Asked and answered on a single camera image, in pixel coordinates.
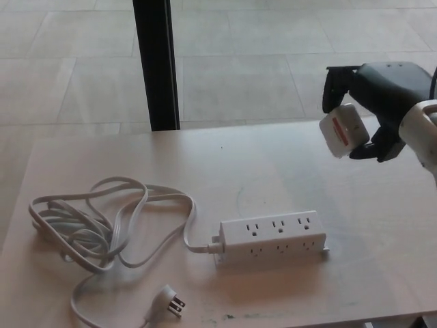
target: wooden table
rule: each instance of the wooden table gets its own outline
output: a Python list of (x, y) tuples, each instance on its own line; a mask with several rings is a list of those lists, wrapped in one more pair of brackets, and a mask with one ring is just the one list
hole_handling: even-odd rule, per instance
[[(89, 273), (62, 262), (39, 239), (27, 205), (119, 175), (192, 195), (199, 206), (193, 244), (209, 242), (222, 220), (317, 210), (330, 257), (229, 273), (178, 239), (146, 268), (118, 268), (84, 295), (81, 308), (105, 327), (139, 326), (167, 283), (187, 307), (181, 321), (169, 318), (159, 327), (300, 327), (437, 310), (433, 178), (409, 149), (383, 164), (335, 159), (318, 123), (300, 122), (38, 142), (1, 255), (3, 327), (79, 326), (69, 298)], [(129, 257), (144, 257), (182, 219), (177, 210), (148, 213)]]

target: power cord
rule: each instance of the power cord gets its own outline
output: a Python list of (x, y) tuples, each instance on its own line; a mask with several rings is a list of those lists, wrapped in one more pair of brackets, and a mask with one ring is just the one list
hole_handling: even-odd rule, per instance
[[(120, 191), (138, 193), (138, 197), (127, 202), (117, 212), (114, 224), (91, 204), (91, 200), (108, 196)], [(85, 200), (90, 209), (87, 213), (70, 205), (69, 201)], [(176, 229), (168, 233), (163, 241), (156, 246), (148, 257), (138, 263), (131, 263), (122, 255), (122, 251), (130, 242), (139, 215), (146, 203), (160, 202), (163, 200), (182, 200), (190, 204), (190, 212), (186, 221)], [(36, 210), (40, 204), (46, 204), (46, 208)], [(223, 253), (221, 243), (211, 243), (203, 246), (192, 246), (188, 242), (188, 230), (196, 217), (195, 201), (189, 195), (168, 187), (143, 184), (131, 178), (111, 177), (97, 182), (89, 193), (73, 195), (50, 195), (34, 199), (29, 205), (29, 212), (33, 218), (32, 225), (38, 233), (48, 242), (54, 244), (66, 262), (76, 262), (93, 275), (85, 278), (74, 287), (70, 306), (77, 318), (93, 328), (102, 328), (97, 323), (82, 315), (77, 309), (81, 291), (86, 283), (96, 274), (102, 274), (111, 270), (115, 257), (128, 268), (138, 268), (147, 263), (156, 252), (174, 235), (183, 231), (186, 247), (193, 253)], [(128, 217), (126, 236), (121, 238), (122, 217), (131, 212)], [(169, 310), (180, 317), (180, 312), (185, 306), (176, 297), (176, 293), (167, 285), (159, 292), (150, 307), (145, 322), (145, 327), (155, 315), (163, 310)]]

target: white cable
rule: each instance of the white cable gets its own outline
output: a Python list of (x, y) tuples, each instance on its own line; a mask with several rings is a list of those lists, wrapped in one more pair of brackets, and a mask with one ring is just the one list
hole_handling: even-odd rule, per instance
[[(102, 189), (107, 184), (112, 184), (112, 187)], [(115, 216), (114, 224), (112, 224), (103, 213), (91, 204), (91, 200), (120, 191), (136, 192), (139, 196), (119, 209)], [(67, 203), (74, 200), (85, 200), (91, 211), (86, 213)], [(123, 257), (122, 251), (129, 244), (140, 212), (146, 203), (163, 200), (182, 200), (188, 202), (190, 204), (190, 212), (187, 220), (166, 235), (163, 241), (144, 260), (138, 263), (127, 261)], [(43, 203), (46, 203), (47, 208), (37, 211), (36, 206)], [(126, 215), (126, 212), (130, 211), (126, 236), (120, 240), (122, 217)], [(56, 244), (63, 260), (68, 262), (74, 261), (93, 274), (101, 274), (110, 270), (116, 256), (128, 268), (140, 267), (149, 261), (172, 236), (182, 230), (184, 243), (191, 252), (223, 252), (221, 244), (213, 243), (205, 246), (192, 246), (188, 243), (188, 230), (196, 217), (196, 205), (193, 198), (177, 189), (143, 184), (130, 178), (119, 176), (106, 178), (97, 182), (89, 193), (38, 197), (30, 203), (29, 212), (33, 217), (32, 225), (44, 239)], [(97, 259), (99, 263), (96, 264), (89, 260), (89, 258)], [(83, 323), (89, 327), (101, 328), (100, 325), (82, 315), (76, 307), (82, 287), (93, 276), (85, 278), (74, 287), (70, 305), (72, 311)]]

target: electrical plug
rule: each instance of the electrical plug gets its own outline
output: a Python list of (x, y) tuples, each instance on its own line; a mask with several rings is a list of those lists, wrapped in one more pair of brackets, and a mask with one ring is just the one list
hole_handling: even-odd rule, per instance
[(152, 305), (144, 319), (149, 323), (157, 314), (165, 310), (180, 318), (184, 307), (185, 303), (176, 297), (176, 292), (169, 285), (165, 285), (153, 298)]

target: white power strip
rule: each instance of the white power strip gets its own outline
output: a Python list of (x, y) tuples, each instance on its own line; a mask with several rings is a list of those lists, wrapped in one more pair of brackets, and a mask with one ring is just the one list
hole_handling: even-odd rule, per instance
[(326, 233), (317, 212), (238, 219), (220, 223), (213, 243), (223, 245), (217, 264), (284, 260), (327, 251)]

